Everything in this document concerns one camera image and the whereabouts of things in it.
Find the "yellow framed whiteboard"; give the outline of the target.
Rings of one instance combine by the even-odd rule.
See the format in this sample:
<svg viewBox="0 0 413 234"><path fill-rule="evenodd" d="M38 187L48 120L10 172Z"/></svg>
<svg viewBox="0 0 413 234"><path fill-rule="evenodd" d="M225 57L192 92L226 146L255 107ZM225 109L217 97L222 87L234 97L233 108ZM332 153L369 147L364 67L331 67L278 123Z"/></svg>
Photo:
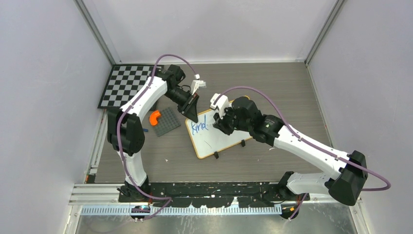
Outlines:
<svg viewBox="0 0 413 234"><path fill-rule="evenodd" d="M185 126L198 159L217 156L220 151L237 144L243 146L245 141L252 138L248 132L234 131L233 134L226 135L210 126L210 123L215 122L214 114L213 110L208 109L198 114L197 123L189 119L185 120Z"/></svg>

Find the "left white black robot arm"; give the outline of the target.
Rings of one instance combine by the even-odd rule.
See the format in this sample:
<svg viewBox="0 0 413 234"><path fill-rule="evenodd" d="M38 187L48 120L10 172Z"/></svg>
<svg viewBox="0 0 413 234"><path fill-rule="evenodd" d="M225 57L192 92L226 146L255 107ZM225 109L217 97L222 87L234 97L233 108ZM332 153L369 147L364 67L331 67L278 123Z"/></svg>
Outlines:
<svg viewBox="0 0 413 234"><path fill-rule="evenodd" d="M162 96L177 104L178 112L186 118L198 121L197 102L199 88L206 82L195 74L188 90L180 83L186 77L177 65L168 69L153 69L144 86L126 104L108 111L108 142L119 154L125 171L125 182L119 191L138 202L145 201L150 194L148 175L143 168L141 151L145 142L142 120L150 108Z"/></svg>

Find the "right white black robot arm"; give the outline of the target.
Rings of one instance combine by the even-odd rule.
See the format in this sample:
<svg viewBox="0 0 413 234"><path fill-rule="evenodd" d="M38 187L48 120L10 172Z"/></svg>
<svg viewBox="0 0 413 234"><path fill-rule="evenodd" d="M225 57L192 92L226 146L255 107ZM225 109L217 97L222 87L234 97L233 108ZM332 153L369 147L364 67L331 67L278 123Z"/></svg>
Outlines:
<svg viewBox="0 0 413 234"><path fill-rule="evenodd" d="M227 96L215 94L210 108L215 112L213 127L224 134L247 132L257 142L293 153L321 170L284 173L276 186L278 197L291 200L304 193L326 194L344 205L355 205L368 178L360 169L367 166L363 153L349 154L309 138L279 117L262 114L248 97L229 102Z"/></svg>

